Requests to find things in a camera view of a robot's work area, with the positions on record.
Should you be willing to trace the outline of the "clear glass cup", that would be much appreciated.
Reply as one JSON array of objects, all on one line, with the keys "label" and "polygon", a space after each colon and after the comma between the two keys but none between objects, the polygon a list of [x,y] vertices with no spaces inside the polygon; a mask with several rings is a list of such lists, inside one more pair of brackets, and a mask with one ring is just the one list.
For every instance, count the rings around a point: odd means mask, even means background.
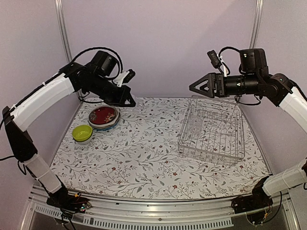
[{"label": "clear glass cup", "polygon": [[151,97],[136,97],[136,106],[134,112],[138,115],[149,116],[151,115],[152,102]]},{"label": "clear glass cup", "polygon": [[200,117],[192,117],[189,120],[187,129],[189,132],[191,133],[198,133],[201,132],[201,128],[202,128],[202,118]]}]

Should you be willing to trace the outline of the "pale green flower plate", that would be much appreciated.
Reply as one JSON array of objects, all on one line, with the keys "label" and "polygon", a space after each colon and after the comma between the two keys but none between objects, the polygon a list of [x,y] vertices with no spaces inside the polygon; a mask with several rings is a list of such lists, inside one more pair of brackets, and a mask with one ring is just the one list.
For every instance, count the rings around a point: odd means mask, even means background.
[{"label": "pale green flower plate", "polygon": [[108,124],[103,124],[103,125],[96,125],[96,124],[93,124],[91,122],[89,122],[89,125],[94,128],[94,129],[97,129],[97,130],[110,130],[112,128],[114,128],[116,125],[118,124],[118,121],[116,121],[115,123],[108,123]]}]

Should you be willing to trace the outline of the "blue polka dot plate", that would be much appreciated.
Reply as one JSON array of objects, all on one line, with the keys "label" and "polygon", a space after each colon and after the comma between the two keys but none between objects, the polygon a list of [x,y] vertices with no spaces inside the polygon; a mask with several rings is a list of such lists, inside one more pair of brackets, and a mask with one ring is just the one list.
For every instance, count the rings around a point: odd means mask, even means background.
[{"label": "blue polka dot plate", "polygon": [[107,131],[107,130],[114,128],[117,124],[118,124],[118,121],[116,121],[113,124],[109,123],[106,126],[94,126],[94,125],[92,125],[92,128],[94,128],[96,130]]}]

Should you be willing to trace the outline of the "lime green bowl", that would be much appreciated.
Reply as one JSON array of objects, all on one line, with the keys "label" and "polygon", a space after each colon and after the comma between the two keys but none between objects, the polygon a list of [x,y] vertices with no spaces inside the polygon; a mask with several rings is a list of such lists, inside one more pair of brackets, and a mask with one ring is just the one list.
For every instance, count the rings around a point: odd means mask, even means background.
[{"label": "lime green bowl", "polygon": [[80,125],[77,126],[72,131],[72,137],[77,142],[84,142],[91,138],[93,134],[93,129],[89,125]]}]

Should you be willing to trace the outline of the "white small bowl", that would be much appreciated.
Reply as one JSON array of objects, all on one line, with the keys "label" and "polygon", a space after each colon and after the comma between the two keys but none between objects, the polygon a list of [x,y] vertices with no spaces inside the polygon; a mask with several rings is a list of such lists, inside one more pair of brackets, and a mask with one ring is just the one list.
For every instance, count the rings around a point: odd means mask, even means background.
[{"label": "white small bowl", "polygon": [[85,141],[75,141],[75,143],[80,144],[80,145],[87,145],[91,142],[93,136],[90,136],[87,140]]}]

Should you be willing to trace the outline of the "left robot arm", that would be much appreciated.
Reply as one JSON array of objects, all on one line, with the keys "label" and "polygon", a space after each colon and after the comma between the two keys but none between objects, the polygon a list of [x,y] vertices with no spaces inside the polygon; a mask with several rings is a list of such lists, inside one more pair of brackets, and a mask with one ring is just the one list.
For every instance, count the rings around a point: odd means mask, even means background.
[{"label": "left robot arm", "polygon": [[23,162],[34,178],[53,194],[53,201],[61,208],[71,204],[71,197],[61,190],[64,186],[38,154],[30,131],[42,134],[44,128],[51,127],[54,122],[47,122],[45,112],[78,91],[95,94],[108,105],[134,107],[135,101],[126,84],[135,72],[129,69],[109,78],[110,70],[92,62],[86,65],[70,63],[20,102],[3,109],[4,128],[15,158]]}]

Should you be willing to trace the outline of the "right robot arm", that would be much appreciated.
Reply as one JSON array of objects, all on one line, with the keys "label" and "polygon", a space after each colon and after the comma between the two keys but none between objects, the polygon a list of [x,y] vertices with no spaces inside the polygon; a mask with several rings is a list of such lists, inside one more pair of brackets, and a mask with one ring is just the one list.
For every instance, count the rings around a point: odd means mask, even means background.
[{"label": "right robot arm", "polygon": [[[261,78],[257,74],[225,77],[218,73],[208,73],[189,86],[189,90],[205,97],[225,98],[228,96],[253,94],[268,98],[276,107],[289,114],[304,130],[307,129],[307,101],[295,82],[277,73]],[[267,177],[253,189],[248,199],[252,209],[263,205],[267,196],[291,189],[307,181],[307,160]]]}]

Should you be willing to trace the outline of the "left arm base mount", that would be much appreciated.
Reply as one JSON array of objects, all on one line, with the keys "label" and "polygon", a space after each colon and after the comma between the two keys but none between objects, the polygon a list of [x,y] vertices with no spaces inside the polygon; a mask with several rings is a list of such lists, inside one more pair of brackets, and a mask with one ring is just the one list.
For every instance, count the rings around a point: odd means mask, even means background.
[{"label": "left arm base mount", "polygon": [[50,192],[45,188],[48,194],[47,204],[50,206],[58,207],[61,210],[75,213],[84,213],[92,207],[88,198],[83,197],[81,193],[70,195],[68,189],[60,181],[60,187],[55,192]]}]

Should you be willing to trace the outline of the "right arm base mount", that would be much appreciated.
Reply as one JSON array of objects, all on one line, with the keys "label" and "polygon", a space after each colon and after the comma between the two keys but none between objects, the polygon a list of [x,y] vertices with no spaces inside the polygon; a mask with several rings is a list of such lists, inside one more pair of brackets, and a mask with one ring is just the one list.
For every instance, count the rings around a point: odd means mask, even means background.
[{"label": "right arm base mount", "polygon": [[254,188],[252,194],[247,196],[237,196],[231,201],[231,207],[235,214],[249,212],[261,208],[268,208],[259,214],[248,214],[247,219],[253,225],[263,224],[268,217],[273,205],[272,198],[265,194],[262,188]]}]

